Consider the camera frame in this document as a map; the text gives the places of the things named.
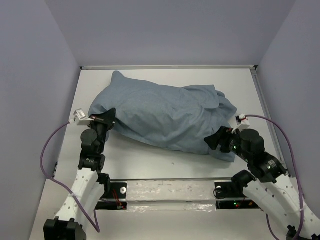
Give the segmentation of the blue-grey fabric pillowcase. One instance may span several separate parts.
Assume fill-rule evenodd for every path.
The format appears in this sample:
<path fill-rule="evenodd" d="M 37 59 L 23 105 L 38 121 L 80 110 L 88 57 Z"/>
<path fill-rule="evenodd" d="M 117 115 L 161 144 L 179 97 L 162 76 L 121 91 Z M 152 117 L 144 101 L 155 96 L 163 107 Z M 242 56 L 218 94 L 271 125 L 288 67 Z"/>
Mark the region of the blue-grey fabric pillowcase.
<path fill-rule="evenodd" d="M 114 130 L 138 142 L 171 151 L 210 155 L 233 163 L 233 153 L 212 150 L 204 139 L 229 127 L 237 108 L 214 85 L 174 87 L 125 77 L 111 82 L 93 100 L 89 115 L 115 108 Z"/>

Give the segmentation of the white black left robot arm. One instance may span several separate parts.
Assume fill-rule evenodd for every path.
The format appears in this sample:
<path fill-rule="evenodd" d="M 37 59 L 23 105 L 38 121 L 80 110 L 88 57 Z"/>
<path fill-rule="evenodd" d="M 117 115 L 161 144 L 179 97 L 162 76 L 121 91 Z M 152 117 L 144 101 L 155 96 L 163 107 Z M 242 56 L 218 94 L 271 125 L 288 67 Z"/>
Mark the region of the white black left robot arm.
<path fill-rule="evenodd" d="M 63 187 L 67 198 L 53 219 L 47 219 L 43 226 L 46 240 L 85 240 L 88 225 L 99 233 L 96 206 L 111 191 L 111 179 L 103 173 L 106 157 L 104 148 L 109 131 L 116 123 L 116 109 L 112 108 L 102 114 L 87 116 L 82 109 L 77 109 L 68 124 L 87 126 L 82 132 L 81 152 L 75 180 L 72 187 L 49 176 L 45 177 Z"/>

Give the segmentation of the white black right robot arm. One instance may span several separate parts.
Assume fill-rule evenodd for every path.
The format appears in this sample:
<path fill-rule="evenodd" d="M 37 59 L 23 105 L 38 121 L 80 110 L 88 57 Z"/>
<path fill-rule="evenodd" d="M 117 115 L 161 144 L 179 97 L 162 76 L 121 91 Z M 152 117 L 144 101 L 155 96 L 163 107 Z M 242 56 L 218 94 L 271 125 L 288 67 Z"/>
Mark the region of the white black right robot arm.
<path fill-rule="evenodd" d="M 320 219 L 294 187 L 281 162 L 266 152 L 264 139 L 256 130 L 222 126 L 204 141 L 211 150 L 234 153 L 246 162 L 247 169 L 231 178 L 230 190 L 235 196 L 253 200 L 284 229 L 287 239 L 320 238 Z"/>

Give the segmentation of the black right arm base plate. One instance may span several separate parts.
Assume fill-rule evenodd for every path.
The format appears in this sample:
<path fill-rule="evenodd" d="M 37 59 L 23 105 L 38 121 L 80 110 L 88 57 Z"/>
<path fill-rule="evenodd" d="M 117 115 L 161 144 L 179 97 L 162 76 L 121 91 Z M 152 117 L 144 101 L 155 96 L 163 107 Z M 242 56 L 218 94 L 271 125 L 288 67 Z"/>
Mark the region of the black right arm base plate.
<path fill-rule="evenodd" d="M 217 210 L 251 210 L 259 206 L 248 196 L 244 195 L 244 188 L 255 177 L 246 171 L 234 175 L 231 180 L 214 183 L 213 196 L 216 198 Z"/>

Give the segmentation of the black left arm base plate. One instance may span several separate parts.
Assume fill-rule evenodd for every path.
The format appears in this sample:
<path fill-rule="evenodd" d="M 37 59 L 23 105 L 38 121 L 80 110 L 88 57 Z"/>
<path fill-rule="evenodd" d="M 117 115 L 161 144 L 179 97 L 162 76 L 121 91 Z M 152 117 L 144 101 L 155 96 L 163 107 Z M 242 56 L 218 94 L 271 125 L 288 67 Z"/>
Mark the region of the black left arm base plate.
<path fill-rule="evenodd" d="M 124 181 L 112 181 L 110 190 L 105 192 L 97 203 L 96 210 L 124 211 L 127 209 L 128 184 Z"/>

